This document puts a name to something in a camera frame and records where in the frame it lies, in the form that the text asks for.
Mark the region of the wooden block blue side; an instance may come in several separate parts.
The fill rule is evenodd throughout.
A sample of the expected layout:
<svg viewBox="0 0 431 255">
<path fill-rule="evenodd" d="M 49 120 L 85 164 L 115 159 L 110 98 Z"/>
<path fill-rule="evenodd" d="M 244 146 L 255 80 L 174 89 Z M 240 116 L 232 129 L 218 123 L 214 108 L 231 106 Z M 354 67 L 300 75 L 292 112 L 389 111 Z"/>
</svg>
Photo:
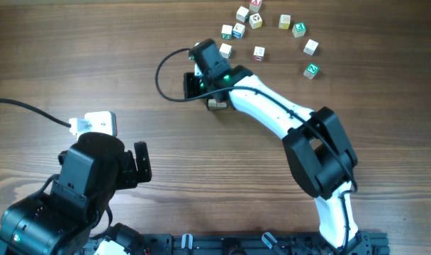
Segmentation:
<svg viewBox="0 0 431 255">
<path fill-rule="evenodd" d="M 217 101 L 215 99 L 208 99 L 206 106 L 207 106 L 207 109 L 209 111 L 213 111 L 213 110 L 215 110 L 218 107 L 217 106 Z"/>
</svg>

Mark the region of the wooden block red letter I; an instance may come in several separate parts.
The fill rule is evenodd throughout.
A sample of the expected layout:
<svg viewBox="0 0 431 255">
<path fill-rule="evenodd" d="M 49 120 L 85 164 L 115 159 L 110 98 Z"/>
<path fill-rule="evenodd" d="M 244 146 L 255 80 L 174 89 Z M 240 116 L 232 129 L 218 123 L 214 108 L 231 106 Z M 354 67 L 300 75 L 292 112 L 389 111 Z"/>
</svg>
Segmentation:
<svg viewBox="0 0 431 255">
<path fill-rule="evenodd" d="M 226 102 L 220 102 L 220 103 L 217 103 L 217 104 L 216 104 L 216 107 L 217 107 L 217 108 L 227 108 L 227 107 L 228 107 L 228 105 L 227 105 L 227 103 L 226 103 Z"/>
</svg>

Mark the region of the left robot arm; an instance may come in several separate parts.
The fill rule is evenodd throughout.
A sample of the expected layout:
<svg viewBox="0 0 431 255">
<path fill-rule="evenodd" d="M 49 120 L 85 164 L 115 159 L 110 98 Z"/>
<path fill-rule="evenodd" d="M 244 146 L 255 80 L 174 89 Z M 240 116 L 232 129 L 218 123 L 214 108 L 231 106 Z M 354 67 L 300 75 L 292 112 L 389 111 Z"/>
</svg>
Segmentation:
<svg viewBox="0 0 431 255">
<path fill-rule="evenodd" d="M 112 135 L 88 132 L 58 156 L 59 174 L 36 192 L 11 205 L 0 219 L 0 254 L 75 254 L 88 241 L 107 235 L 90 233 L 118 190 L 152 179 L 147 145 L 126 150 Z"/>
</svg>

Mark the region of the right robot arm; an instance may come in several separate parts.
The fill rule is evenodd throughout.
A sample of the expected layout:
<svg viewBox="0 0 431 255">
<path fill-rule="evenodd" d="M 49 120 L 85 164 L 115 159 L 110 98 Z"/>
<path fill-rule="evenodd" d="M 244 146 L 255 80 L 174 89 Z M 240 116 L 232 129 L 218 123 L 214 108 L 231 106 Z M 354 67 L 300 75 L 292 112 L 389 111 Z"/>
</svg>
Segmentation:
<svg viewBox="0 0 431 255">
<path fill-rule="evenodd" d="M 228 101 L 281 139 L 296 183 L 314 198 L 319 232 L 332 247 L 347 250 L 358 228 L 350 193 L 357 190 L 353 169 L 357 156 L 337 115 L 327 107 L 299 106 L 266 86 L 243 66 L 231 67 L 207 39 L 189 50 L 195 73 L 185 85 L 186 100 Z"/>
</svg>

